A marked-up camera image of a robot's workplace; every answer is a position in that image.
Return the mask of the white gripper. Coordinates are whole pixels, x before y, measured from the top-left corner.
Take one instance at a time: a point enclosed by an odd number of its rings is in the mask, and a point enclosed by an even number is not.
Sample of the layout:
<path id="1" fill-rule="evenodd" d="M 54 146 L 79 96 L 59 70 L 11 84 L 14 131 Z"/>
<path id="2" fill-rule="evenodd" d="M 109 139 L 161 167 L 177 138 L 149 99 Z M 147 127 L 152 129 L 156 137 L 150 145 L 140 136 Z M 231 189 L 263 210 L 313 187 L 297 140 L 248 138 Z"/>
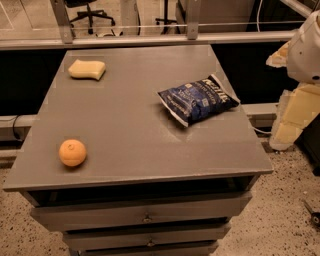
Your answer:
<path id="1" fill-rule="evenodd" d="M 266 64 L 287 66 L 288 76 L 300 83 L 293 91 L 284 90 L 277 106 L 269 145 L 285 151 L 320 114 L 320 11 L 310 14 L 290 42 L 270 55 Z"/>

